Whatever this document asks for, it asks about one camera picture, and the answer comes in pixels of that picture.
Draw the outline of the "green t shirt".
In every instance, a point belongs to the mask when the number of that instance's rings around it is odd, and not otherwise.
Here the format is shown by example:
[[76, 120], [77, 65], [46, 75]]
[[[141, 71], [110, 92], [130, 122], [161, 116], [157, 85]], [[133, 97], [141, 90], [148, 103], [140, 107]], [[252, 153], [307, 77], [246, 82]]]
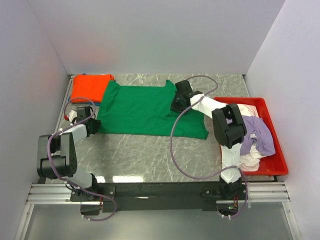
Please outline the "green t shirt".
[[109, 82], [97, 120], [102, 134], [130, 134], [187, 137], [205, 140], [209, 132], [204, 114], [189, 110], [181, 118], [170, 109], [176, 86], [126, 86]]

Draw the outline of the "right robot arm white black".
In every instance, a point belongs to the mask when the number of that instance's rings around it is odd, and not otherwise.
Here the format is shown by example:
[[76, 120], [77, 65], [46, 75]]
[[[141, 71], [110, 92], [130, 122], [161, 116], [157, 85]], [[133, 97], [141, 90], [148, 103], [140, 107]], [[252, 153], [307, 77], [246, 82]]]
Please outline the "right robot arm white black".
[[176, 91], [170, 108], [180, 113], [170, 133], [169, 151], [176, 168], [191, 179], [204, 180], [185, 173], [177, 164], [172, 148], [173, 135], [180, 118], [188, 110], [196, 110], [212, 119], [214, 137], [220, 145], [222, 169], [219, 175], [219, 193], [222, 198], [230, 200], [237, 194], [242, 184], [240, 170], [240, 153], [244, 137], [247, 134], [242, 114], [237, 104], [222, 103], [200, 91], [194, 91], [187, 79], [175, 84]]

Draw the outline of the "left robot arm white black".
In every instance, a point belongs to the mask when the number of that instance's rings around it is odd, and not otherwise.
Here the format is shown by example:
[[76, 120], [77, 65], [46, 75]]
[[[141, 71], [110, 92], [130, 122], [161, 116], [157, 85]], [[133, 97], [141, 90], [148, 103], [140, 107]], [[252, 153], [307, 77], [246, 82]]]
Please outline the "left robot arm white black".
[[100, 188], [94, 174], [86, 172], [78, 166], [75, 144], [90, 135], [98, 132], [101, 121], [96, 119], [92, 106], [82, 106], [76, 108], [76, 117], [71, 120], [71, 124], [76, 124], [82, 120], [87, 121], [69, 128], [51, 137], [49, 134], [41, 135], [37, 142], [37, 174], [41, 178], [57, 179], [50, 164], [49, 155], [57, 173], [64, 179], [70, 180], [82, 189], [82, 195], [88, 201], [96, 200], [100, 195]]

